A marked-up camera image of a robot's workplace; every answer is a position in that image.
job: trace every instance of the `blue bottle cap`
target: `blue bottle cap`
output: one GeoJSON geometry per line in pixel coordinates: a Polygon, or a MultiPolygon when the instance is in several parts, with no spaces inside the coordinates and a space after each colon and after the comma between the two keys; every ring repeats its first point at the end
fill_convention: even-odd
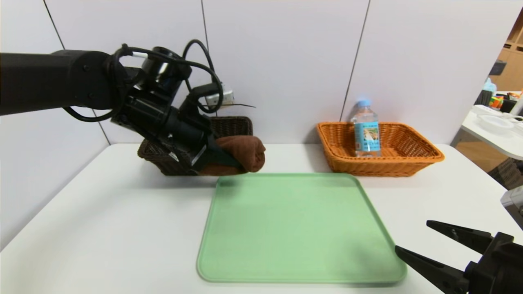
{"type": "Polygon", "coordinates": [[[370,106],[370,100],[369,99],[361,99],[358,101],[358,107],[365,107],[370,106]]]}

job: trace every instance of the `wooden shelf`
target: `wooden shelf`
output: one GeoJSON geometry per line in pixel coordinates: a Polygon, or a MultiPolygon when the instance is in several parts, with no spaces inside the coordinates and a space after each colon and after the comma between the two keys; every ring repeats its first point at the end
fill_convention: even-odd
{"type": "Polygon", "coordinates": [[[523,88],[523,9],[501,49],[499,60],[507,65],[499,76],[491,75],[498,91],[514,91],[523,88]]]}
{"type": "Polygon", "coordinates": [[[518,19],[514,23],[512,30],[508,34],[507,42],[523,44],[523,9],[519,13],[518,19]]]}

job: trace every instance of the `table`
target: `table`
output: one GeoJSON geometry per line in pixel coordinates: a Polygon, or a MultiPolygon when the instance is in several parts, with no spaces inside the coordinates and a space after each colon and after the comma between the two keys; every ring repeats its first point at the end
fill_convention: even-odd
{"type": "MultiPolygon", "coordinates": [[[[477,123],[477,114],[469,111],[461,125],[460,131],[466,131],[476,138],[486,142],[496,150],[508,157],[523,160],[523,136],[509,132],[507,134],[495,134],[483,129],[477,123]]],[[[460,131],[456,134],[452,146],[456,146],[460,141],[460,131]]]]}
{"type": "MultiPolygon", "coordinates": [[[[2,294],[369,294],[439,290],[409,269],[392,287],[212,284],[196,258],[215,177],[166,177],[138,144],[105,149],[0,254],[2,294]]],[[[268,144],[261,172],[329,172],[320,145],[268,144]]],[[[505,189],[454,148],[409,178],[360,177],[396,244],[463,270],[480,254],[425,226],[428,219],[514,235],[505,189]]]]}

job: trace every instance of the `brown towel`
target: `brown towel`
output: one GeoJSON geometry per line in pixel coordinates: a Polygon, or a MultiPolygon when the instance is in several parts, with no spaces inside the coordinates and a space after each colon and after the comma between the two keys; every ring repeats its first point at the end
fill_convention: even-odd
{"type": "Polygon", "coordinates": [[[209,164],[200,171],[200,175],[228,176],[257,172],[265,163],[265,147],[258,137],[255,136],[230,136],[216,139],[216,143],[223,150],[229,152],[242,168],[233,166],[209,164]]]}

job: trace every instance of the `water bottle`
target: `water bottle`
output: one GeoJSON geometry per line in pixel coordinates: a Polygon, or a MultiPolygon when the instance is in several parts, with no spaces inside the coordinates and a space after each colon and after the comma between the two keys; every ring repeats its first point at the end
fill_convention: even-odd
{"type": "Polygon", "coordinates": [[[370,109],[370,100],[358,102],[358,110],[350,121],[354,123],[356,156],[381,156],[378,115],[370,109]]]}

